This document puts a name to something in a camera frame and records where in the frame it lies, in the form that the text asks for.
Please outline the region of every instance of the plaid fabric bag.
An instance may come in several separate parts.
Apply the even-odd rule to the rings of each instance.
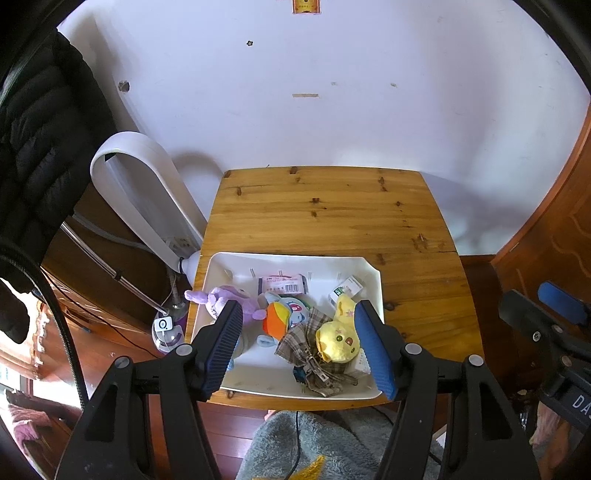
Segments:
[[[308,388],[323,397],[343,391],[343,383],[357,385],[357,380],[344,371],[347,364],[324,362],[316,347],[316,330],[332,318],[315,307],[310,309],[306,324],[299,323],[279,341],[275,354],[296,367],[303,367]]]

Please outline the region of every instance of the white tray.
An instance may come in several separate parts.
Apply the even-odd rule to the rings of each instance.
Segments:
[[[379,271],[362,257],[218,252],[209,262],[203,289],[209,292],[214,287],[231,284],[256,298],[258,277],[296,274],[302,274],[307,278],[309,293],[306,297],[311,300],[312,305],[330,317],[335,309],[329,302],[329,292],[338,286],[340,281],[354,275],[364,285],[363,290],[355,296],[355,300],[368,299],[384,321]],[[211,321],[212,318],[205,306],[200,305],[192,338],[199,329],[209,325]],[[380,395],[381,391],[377,389],[371,376],[360,379],[356,386],[346,385],[344,392],[329,398],[309,391],[294,379],[293,365],[274,355],[275,348],[263,348],[256,344],[256,337],[262,333],[262,322],[256,322],[243,330],[247,350],[235,359],[234,369],[226,373],[222,389],[273,397],[315,398],[326,401],[366,400]]]

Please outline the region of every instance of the gray rug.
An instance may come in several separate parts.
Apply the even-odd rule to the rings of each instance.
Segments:
[[[395,421],[394,412],[380,411]],[[301,453],[293,478],[373,479],[392,430],[380,411],[367,407],[327,411],[322,416],[299,412]],[[289,473],[297,455],[295,417],[293,411],[278,412],[256,431],[237,480],[283,479]],[[431,451],[438,458],[443,456],[435,441]],[[438,475],[438,464],[429,458],[424,479],[435,480]]]

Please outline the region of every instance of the wooden table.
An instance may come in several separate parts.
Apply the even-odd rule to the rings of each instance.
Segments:
[[[277,222],[296,230],[272,229]],[[380,270],[385,321],[433,355],[483,355],[460,258],[420,173],[385,168],[277,167],[229,170],[205,233],[194,288],[217,252],[365,257]],[[187,322],[191,341],[196,305]],[[211,402],[258,409],[326,410],[384,403],[294,400],[214,393]]]

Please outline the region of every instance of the purple plush toy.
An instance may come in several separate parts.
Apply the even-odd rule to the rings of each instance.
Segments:
[[[200,305],[205,305],[209,314],[217,320],[228,300],[236,300],[242,306],[242,323],[245,325],[250,320],[264,320],[267,312],[259,307],[255,299],[250,298],[241,288],[233,285],[215,287],[209,295],[204,291],[187,290],[185,298]]]

